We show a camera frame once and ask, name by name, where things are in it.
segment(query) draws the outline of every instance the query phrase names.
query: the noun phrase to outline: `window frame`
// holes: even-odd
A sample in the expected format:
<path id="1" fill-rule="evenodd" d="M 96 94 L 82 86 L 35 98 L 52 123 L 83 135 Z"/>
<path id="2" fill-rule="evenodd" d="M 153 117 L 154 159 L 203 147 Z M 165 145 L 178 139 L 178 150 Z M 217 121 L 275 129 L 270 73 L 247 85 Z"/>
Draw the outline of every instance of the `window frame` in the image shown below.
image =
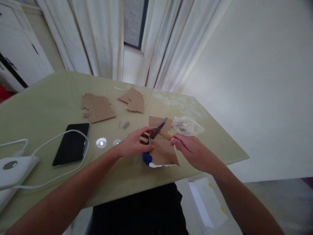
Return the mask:
<path id="1" fill-rule="evenodd" d="M 136 50 L 141 51 L 144 27 L 145 27 L 146 18 L 147 18 L 148 4 L 149 4 L 149 0 L 144 0 L 138 46 L 135 46 L 135 45 L 133 45 L 131 43 L 128 43 L 128 42 L 124 41 L 124 45 L 125 46 L 129 46 L 129 47 L 132 47 L 132 48 L 134 48 Z"/>

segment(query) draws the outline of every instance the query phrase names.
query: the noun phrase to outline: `forearm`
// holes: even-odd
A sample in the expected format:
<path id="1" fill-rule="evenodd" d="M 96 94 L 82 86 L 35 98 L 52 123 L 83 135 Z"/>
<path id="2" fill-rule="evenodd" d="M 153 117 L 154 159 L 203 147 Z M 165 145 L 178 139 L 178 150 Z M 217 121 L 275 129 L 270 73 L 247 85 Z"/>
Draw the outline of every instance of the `forearm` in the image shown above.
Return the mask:
<path id="1" fill-rule="evenodd" d="M 6 234 L 62 234 L 119 157 L 108 150 L 43 198 Z"/>
<path id="2" fill-rule="evenodd" d="M 213 177 L 239 227 L 246 234 L 284 234 L 257 197 L 224 165 Z"/>

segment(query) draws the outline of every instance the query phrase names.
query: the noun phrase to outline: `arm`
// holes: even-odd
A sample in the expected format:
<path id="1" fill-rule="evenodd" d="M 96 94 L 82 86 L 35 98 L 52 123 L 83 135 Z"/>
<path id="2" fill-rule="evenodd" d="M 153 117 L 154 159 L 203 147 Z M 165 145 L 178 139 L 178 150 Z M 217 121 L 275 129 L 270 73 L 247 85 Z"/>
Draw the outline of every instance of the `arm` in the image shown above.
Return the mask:
<path id="1" fill-rule="evenodd" d="M 284 234 L 257 197 L 204 144 L 194 136 L 177 133 L 174 137 L 171 145 L 175 145 L 193 167 L 214 177 L 231 214 L 243 232 Z"/>
<path id="2" fill-rule="evenodd" d="M 80 172 L 65 181 L 20 218 L 5 234 L 62 234 L 85 205 L 100 180 L 116 161 L 154 149 L 140 136 L 152 131 L 145 127 L 134 131 L 125 140 L 108 150 Z"/>

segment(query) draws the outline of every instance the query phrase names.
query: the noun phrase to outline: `torn cardboard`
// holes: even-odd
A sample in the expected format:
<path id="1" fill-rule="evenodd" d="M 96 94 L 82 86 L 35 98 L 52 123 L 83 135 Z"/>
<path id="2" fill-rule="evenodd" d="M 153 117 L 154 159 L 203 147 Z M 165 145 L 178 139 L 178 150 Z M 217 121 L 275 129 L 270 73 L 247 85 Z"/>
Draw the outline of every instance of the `torn cardboard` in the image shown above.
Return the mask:
<path id="1" fill-rule="evenodd" d="M 132 87 L 126 94 L 117 99 L 127 103 L 127 110 L 143 113 L 143 94 L 135 88 Z"/>
<path id="2" fill-rule="evenodd" d="M 89 113 L 84 113 L 84 118 L 89 118 L 90 123 L 102 121 L 108 118 L 115 117 L 115 113 L 111 107 L 108 98 L 104 96 L 96 96 L 91 93 L 86 93 L 82 96 L 83 105 L 81 109 L 88 109 Z"/>
<path id="3" fill-rule="evenodd" d="M 149 126 L 154 127 L 163 121 L 163 118 L 149 117 Z M 172 128 L 172 120 L 167 119 L 166 123 L 162 127 L 162 131 L 168 132 Z M 149 164 L 150 167 L 161 167 L 161 166 L 180 166 L 175 148 L 170 145 L 170 142 L 164 139 L 159 134 L 154 139 L 149 139 L 149 144 L 153 144 L 155 149 L 149 152 L 152 157 L 152 162 Z"/>

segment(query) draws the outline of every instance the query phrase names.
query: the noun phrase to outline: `white circle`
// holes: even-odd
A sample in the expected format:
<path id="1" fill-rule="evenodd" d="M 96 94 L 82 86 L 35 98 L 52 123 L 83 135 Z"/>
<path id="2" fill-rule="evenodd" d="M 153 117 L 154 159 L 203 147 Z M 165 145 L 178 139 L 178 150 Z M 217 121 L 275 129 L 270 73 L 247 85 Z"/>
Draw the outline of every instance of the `white circle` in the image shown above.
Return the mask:
<path id="1" fill-rule="evenodd" d="M 96 145 L 98 148 L 104 148 L 107 145 L 107 139 L 106 138 L 99 138 L 96 140 Z"/>
<path id="2" fill-rule="evenodd" d="M 115 145 L 117 145 L 117 144 L 120 143 L 120 142 L 121 142 L 120 139 L 116 139 L 116 140 L 113 142 L 113 145 L 115 146 Z"/>

